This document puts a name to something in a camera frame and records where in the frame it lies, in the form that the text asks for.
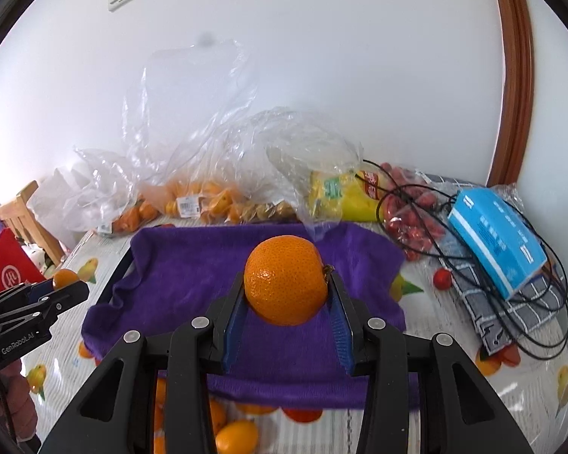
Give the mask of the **left hand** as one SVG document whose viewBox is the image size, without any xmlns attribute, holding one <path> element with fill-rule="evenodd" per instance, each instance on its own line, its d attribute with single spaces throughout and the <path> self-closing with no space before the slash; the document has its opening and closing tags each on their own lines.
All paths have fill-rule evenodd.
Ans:
<svg viewBox="0 0 568 454">
<path fill-rule="evenodd" d="M 4 368 L 1 379 L 7 391 L 7 404 L 11 412 L 18 441 L 29 441 L 36 434 L 36 406 L 30 397 L 27 379 L 21 374 L 19 360 Z"/>
</svg>

